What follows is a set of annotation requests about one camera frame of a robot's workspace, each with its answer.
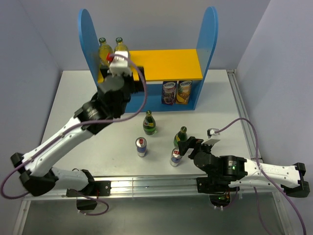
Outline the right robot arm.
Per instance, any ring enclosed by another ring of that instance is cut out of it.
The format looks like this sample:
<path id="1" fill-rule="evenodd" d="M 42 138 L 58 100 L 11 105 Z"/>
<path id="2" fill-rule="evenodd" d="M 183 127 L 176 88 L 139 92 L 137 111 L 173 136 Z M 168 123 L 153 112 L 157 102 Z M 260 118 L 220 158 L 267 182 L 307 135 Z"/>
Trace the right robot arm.
<path id="1" fill-rule="evenodd" d="M 305 198 L 310 193 L 310 186 L 304 180 L 306 168 L 303 163 L 291 166 L 256 163 L 247 158 L 233 155 L 215 156 L 211 149 L 219 137 L 211 136 L 207 140 L 190 137 L 178 141 L 180 155 L 188 156 L 194 165 L 206 173 L 205 177 L 196 179 L 199 193 L 217 194 L 245 188 L 260 188 L 276 191 L 279 188 L 294 198 Z"/>

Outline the clear water bottle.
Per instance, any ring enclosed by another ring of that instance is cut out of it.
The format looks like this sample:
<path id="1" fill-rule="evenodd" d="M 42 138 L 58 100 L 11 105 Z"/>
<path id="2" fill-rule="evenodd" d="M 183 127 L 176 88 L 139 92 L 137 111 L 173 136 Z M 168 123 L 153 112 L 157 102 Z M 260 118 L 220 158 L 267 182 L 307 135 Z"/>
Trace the clear water bottle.
<path id="1" fill-rule="evenodd" d="M 115 41 L 116 41 L 116 46 L 114 48 L 114 52 L 117 52 L 117 51 L 129 52 L 128 47 L 126 46 L 126 44 L 124 43 L 124 41 L 121 37 L 117 37 Z"/>
<path id="2" fill-rule="evenodd" d="M 112 60 L 113 56 L 113 49 L 111 48 L 110 45 L 107 44 L 107 41 L 104 37 L 99 38 L 99 49 L 98 49 L 98 55 L 100 58 L 100 64 L 103 66 L 109 67 Z"/>

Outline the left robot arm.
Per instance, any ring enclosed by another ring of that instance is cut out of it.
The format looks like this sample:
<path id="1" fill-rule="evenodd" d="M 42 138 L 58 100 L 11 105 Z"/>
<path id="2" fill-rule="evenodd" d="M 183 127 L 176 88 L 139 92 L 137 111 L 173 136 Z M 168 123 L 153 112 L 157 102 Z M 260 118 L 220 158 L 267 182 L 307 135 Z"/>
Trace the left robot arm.
<path id="1" fill-rule="evenodd" d="M 121 69 L 114 73 L 111 68 L 103 66 L 100 71 L 105 76 L 104 82 L 98 84 L 95 95 L 74 113 L 63 128 L 34 150 L 11 156 L 27 193 L 41 196 L 53 189 L 72 189 L 91 195 L 96 190 L 95 180 L 88 170 L 62 170 L 54 165 L 105 127 L 122 122 L 121 116 L 132 94 L 147 90 L 143 67 L 137 68 L 138 81 L 134 80 L 132 73 Z"/>

